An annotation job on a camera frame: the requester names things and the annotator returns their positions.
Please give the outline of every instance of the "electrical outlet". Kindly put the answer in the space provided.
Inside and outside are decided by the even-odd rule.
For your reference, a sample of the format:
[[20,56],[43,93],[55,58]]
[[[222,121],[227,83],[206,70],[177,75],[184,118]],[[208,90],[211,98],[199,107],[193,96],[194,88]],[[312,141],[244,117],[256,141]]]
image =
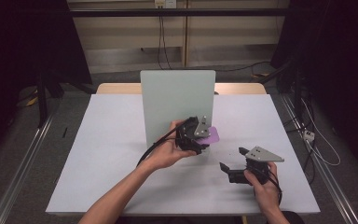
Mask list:
[[165,8],[176,8],[176,0],[165,0]]
[[165,8],[165,0],[155,0],[156,8]]
[[312,132],[306,130],[303,134],[303,138],[304,138],[304,140],[313,142],[313,140],[315,139],[315,133],[312,133]]

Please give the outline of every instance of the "human arm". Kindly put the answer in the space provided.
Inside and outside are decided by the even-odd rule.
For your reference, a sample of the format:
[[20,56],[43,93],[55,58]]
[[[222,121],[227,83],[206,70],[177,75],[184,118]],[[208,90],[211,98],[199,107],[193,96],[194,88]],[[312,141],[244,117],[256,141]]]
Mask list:
[[[270,171],[273,173],[271,178],[276,178],[277,175],[277,166],[273,162],[268,163]],[[261,212],[266,217],[269,224],[285,224],[289,223],[284,217],[280,207],[278,199],[278,189],[271,182],[268,181],[266,184],[261,185],[257,180],[254,174],[250,171],[244,171],[246,179],[254,186],[255,188],[255,198],[258,202]]]
[[[180,122],[179,120],[171,122],[170,130]],[[95,202],[81,218],[79,224],[115,223],[132,196],[153,172],[172,166],[184,157],[195,155],[194,151],[182,151],[177,148],[173,139],[167,140],[155,148],[149,157]]]

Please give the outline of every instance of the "cable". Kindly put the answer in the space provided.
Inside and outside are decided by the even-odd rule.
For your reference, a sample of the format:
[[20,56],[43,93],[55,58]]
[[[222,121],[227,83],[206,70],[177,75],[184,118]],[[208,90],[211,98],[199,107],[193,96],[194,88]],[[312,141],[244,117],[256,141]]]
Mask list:
[[286,132],[287,132],[287,133],[292,133],[292,132],[297,132],[297,131],[303,131],[303,130],[306,129],[308,126],[310,126],[310,120],[308,121],[307,124],[303,125],[302,127],[297,128],[297,129],[288,130],[288,131],[286,131]]
[[252,83],[253,79],[254,79],[254,67],[251,66],[251,79],[249,79],[249,83]]
[[168,60],[167,48],[165,47],[164,19],[162,17],[161,17],[161,26],[162,26],[162,43],[164,44],[165,59],[167,60],[168,67],[170,67],[170,69],[172,70],[170,61]]
[[[311,94],[309,95],[309,103],[310,103],[310,112],[312,113],[312,119],[315,120],[315,113],[313,111],[313,107],[312,107],[312,103],[310,101]],[[312,132],[315,133],[315,125],[312,125]],[[316,139],[313,139],[312,142],[312,147],[315,147],[316,144]],[[313,160],[313,158],[311,157],[313,151],[310,151],[310,162],[312,163],[312,179],[310,180],[309,184],[311,185],[313,183],[313,181],[315,180],[315,176],[316,176],[316,171],[315,171],[315,161]]]
[[157,59],[158,59],[159,68],[161,70],[165,70],[162,67],[161,62],[159,60],[159,51],[161,49],[161,38],[162,38],[162,43],[163,43],[163,47],[164,47],[165,59],[167,60],[168,67],[170,68],[170,70],[172,70],[170,62],[168,61],[167,48],[165,47],[164,19],[162,17],[159,17],[159,40],[158,40],[158,55],[157,55]]
[[283,127],[287,126],[290,122],[294,121],[295,119],[298,119],[298,117],[294,117],[294,118],[292,118],[292,119],[289,119],[289,120],[283,122],[283,123],[282,123]]
[[171,133],[175,132],[178,128],[182,127],[183,125],[185,125],[187,122],[189,121],[189,119],[186,119],[182,124],[176,126],[174,129],[170,130],[168,133],[166,133],[164,136],[162,136],[157,142],[155,142],[145,153],[144,155],[141,157],[141,159],[138,161],[138,164],[136,164],[136,166],[138,166],[139,164],[141,164],[142,161],[144,161],[147,156],[159,145],[163,144],[165,141],[170,140],[171,138],[167,138],[168,136],[171,135]]
[[161,70],[164,70],[164,68],[162,68],[161,63],[159,61],[159,49],[161,48],[161,17],[159,17],[159,39],[158,39],[158,53],[157,53],[157,61],[158,61],[158,66]]
[[[307,149],[307,145],[305,143],[305,141],[303,141],[303,144],[304,144],[304,147]],[[310,160],[310,162],[312,163],[312,178],[311,180],[308,182],[310,185],[312,184],[313,180],[315,179],[315,163],[313,161],[313,158],[312,158],[312,150],[308,151],[307,153],[307,158],[306,158],[306,161],[304,162],[304,166],[303,166],[303,172],[306,173],[306,169],[307,169],[307,166],[308,166],[308,161]]]
[[275,177],[276,181],[273,180],[269,175],[265,175],[263,172],[261,172],[261,171],[259,171],[259,170],[257,170],[257,169],[254,169],[254,168],[251,168],[251,169],[246,168],[246,169],[249,170],[249,171],[251,171],[251,172],[252,172],[252,171],[258,172],[259,174],[261,174],[261,175],[263,175],[264,177],[266,177],[273,185],[275,185],[275,187],[276,187],[277,190],[278,190],[278,203],[281,204],[281,201],[282,201],[282,190],[281,190],[281,187],[279,186],[278,177],[277,177],[275,174],[273,174],[270,170],[268,170],[269,174],[270,174],[270,175],[273,175],[273,176]]
[[319,154],[317,151],[315,151],[314,147],[312,147],[310,145],[310,142],[308,140],[305,140],[309,145],[310,145],[310,149],[315,153],[315,155],[321,159],[324,163],[332,165],[332,166],[338,166],[341,164],[341,158],[339,157],[338,153],[336,152],[336,150],[334,149],[334,147],[327,141],[327,139],[322,135],[322,133],[319,131],[319,129],[316,127],[315,122],[313,121],[313,118],[311,117],[311,113],[307,107],[307,104],[304,102],[303,99],[301,99],[302,103],[304,104],[305,108],[307,109],[308,114],[310,115],[310,121],[312,121],[313,126],[315,127],[315,130],[318,132],[318,134],[321,135],[321,137],[324,139],[324,141],[333,149],[334,153],[336,153],[337,158],[338,158],[338,162],[337,163],[332,163],[329,161],[326,161],[321,154]]
[[252,66],[261,64],[261,63],[269,63],[269,62],[264,61],[264,62],[260,62],[260,63],[254,63],[254,64],[251,64],[251,65],[248,65],[248,66],[245,66],[245,67],[241,67],[241,68],[228,69],[228,70],[214,70],[214,71],[216,71],[216,72],[233,72],[233,71],[239,71],[239,70],[243,70],[243,69],[250,68],[250,67],[252,67]]

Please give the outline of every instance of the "white tabletop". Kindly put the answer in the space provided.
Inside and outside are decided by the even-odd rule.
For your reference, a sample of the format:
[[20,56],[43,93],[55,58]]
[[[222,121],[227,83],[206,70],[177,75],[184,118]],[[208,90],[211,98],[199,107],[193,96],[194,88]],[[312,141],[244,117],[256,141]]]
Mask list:
[[[220,142],[196,157],[153,173],[123,215],[260,213],[253,188],[229,183],[219,167],[222,161],[243,169],[245,158],[238,147],[255,146],[285,158],[277,163],[283,190],[281,209],[299,214],[320,212],[269,95],[216,95],[212,124]],[[47,212],[63,216],[85,213],[133,170],[145,151],[142,95],[93,95]]]

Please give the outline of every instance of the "forearm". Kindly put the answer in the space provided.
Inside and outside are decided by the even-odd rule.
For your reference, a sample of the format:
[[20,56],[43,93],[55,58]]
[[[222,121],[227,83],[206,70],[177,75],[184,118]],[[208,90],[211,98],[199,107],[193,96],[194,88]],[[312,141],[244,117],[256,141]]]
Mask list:
[[269,224],[289,224],[282,211],[277,208],[272,211],[263,212]]
[[154,168],[143,163],[104,194],[82,217],[84,223],[115,223],[135,192],[154,172]]

